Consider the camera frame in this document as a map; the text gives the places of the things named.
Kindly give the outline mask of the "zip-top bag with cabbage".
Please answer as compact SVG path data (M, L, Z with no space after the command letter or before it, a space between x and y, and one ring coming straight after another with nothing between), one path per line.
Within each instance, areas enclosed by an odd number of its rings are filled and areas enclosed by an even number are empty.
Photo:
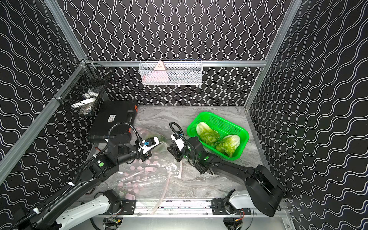
M137 127L136 130L143 140L150 137L163 136L157 132L143 127ZM169 140L160 143L155 147L151 153L152 156L142 162L141 160L134 160L131 164L125 164L129 173L136 173L144 177L159 177L171 175L175 178L181 179L183 176L183 166L179 163L167 150L169 147Z
M153 160L134 161L119 167L106 184L114 189L142 189L161 186L169 177L181 176L182 167L175 161L154 158Z
M171 176L141 177L129 181L128 178L117 182L114 188L120 197L137 200L149 210L149 214L156 213L168 190Z

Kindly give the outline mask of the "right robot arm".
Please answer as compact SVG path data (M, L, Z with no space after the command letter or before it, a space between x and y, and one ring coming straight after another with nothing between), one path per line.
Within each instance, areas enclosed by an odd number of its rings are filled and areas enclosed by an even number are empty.
M167 150L178 162L188 159L189 164L200 174L223 176L245 187L245 191L231 190L224 198L224 207L228 213L249 208L244 203L245 196L248 196L258 211L268 217L273 217L281 210L280 203L285 189L265 166L254 168L228 162L206 151L197 137L185 139L182 135L173 134L172 139Z

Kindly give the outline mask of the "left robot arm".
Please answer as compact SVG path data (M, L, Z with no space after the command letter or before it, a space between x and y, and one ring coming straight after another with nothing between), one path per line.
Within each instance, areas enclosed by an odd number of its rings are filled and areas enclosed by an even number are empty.
M145 161L160 144L158 137L143 140L128 122L113 125L107 134L107 145L78 170L73 181L50 199L32 210L19 211L19 219L10 230L69 230L99 214L118 214L123 210L114 190L71 208L78 199L119 171L120 165Z

